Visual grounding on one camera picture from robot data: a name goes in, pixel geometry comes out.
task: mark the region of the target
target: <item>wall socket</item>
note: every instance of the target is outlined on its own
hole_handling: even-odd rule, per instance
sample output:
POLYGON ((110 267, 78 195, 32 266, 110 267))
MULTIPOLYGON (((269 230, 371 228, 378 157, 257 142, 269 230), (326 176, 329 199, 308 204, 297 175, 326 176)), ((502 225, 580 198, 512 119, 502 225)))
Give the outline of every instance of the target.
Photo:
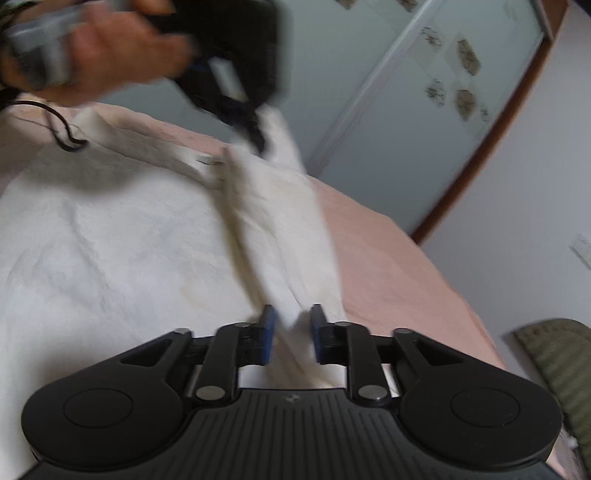
POLYGON ((587 268, 591 270, 591 240, 584 235, 579 235, 570 249, 577 254, 587 268))

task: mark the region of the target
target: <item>fingers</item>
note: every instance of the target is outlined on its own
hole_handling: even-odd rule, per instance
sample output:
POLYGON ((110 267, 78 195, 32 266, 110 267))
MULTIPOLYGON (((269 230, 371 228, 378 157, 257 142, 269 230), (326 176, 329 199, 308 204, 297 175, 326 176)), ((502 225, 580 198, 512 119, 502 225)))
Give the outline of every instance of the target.
POLYGON ((48 100, 79 105, 127 83, 179 76, 189 65, 189 40, 159 34, 136 12, 111 12, 106 2, 93 2, 85 19, 70 36, 74 82, 40 92, 48 100))
POLYGON ((170 0, 134 0, 134 8, 146 15, 171 15, 176 12, 170 0))

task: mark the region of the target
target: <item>frosted glass door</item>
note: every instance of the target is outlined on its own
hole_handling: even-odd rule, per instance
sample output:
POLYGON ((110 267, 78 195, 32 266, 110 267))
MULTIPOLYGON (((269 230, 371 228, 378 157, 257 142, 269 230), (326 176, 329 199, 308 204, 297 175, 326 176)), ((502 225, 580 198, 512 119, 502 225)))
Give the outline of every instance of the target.
POLYGON ((320 179, 411 232, 482 142, 542 38, 528 0, 446 0, 320 179))
POLYGON ((283 0, 287 94, 278 105, 308 158, 424 0, 283 0))

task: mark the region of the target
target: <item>white towel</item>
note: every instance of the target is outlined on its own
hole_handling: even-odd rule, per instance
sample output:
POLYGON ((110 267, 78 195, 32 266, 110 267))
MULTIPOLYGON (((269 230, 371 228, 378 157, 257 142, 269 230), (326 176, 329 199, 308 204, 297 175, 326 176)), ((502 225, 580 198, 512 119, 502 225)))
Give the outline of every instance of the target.
POLYGON ((20 411, 42 385, 178 327, 197 336, 280 314, 272 365, 243 385, 329 387, 306 313, 344 320, 313 186, 278 111, 261 111, 266 158, 224 158, 74 121, 91 146, 43 149, 0 198, 0 480, 33 464, 20 411))

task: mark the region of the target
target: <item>white wall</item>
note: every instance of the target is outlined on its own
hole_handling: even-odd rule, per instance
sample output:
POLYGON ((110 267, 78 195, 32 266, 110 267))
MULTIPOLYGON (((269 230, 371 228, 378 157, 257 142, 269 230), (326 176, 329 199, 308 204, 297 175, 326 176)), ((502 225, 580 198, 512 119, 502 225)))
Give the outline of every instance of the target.
POLYGON ((591 236, 591 18, 573 4, 517 120, 424 251, 502 336, 569 317, 591 326, 591 270, 569 250, 591 236))

